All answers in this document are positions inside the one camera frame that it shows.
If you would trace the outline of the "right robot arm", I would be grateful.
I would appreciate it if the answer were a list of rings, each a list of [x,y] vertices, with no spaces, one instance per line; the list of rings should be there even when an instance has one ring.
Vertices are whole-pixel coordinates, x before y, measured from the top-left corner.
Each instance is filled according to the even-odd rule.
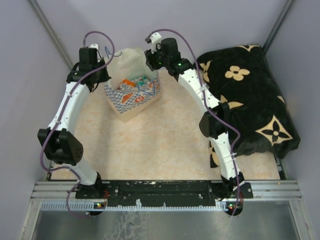
[[[209,139],[219,161],[223,192],[229,198],[239,198],[245,183],[243,174],[235,162],[229,141],[229,105],[214,97],[201,80],[201,75],[191,62],[183,58],[175,38],[162,38],[159,33],[147,37],[151,45],[145,51],[146,65],[151,70],[165,68],[170,76],[183,86],[201,110],[201,133]]]

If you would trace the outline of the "orange fruits candy bag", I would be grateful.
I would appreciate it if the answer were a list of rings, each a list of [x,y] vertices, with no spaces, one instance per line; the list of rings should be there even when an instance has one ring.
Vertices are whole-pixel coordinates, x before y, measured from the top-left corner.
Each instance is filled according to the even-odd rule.
[[[131,91],[136,91],[136,84],[128,79],[124,79],[122,83],[118,87],[119,90],[131,90]]]

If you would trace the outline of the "checkered paper bag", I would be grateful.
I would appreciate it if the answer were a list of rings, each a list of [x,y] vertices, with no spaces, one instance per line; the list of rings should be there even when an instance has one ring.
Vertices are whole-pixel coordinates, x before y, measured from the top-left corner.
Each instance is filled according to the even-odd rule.
[[[161,97],[158,71],[146,65],[144,51],[125,48],[107,66],[111,77],[104,84],[111,109],[122,122],[128,122]]]

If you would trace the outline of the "green mint candy bag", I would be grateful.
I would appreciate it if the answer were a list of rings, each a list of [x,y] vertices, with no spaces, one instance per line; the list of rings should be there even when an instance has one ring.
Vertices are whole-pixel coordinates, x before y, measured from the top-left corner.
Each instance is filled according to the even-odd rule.
[[[151,83],[151,80],[145,75],[133,78],[130,81],[135,83],[135,87],[140,87]]]

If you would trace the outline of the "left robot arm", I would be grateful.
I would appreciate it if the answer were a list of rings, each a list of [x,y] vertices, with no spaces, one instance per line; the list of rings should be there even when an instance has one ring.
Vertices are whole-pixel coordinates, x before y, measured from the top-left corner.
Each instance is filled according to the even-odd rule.
[[[76,124],[85,101],[100,83],[110,77],[106,62],[98,44],[79,49],[79,61],[67,76],[64,96],[59,108],[45,129],[39,129],[37,138],[41,144],[40,162],[44,158],[68,169],[78,179],[78,183],[91,197],[103,195],[104,186],[98,172],[94,171],[84,158],[84,147],[75,137]]]

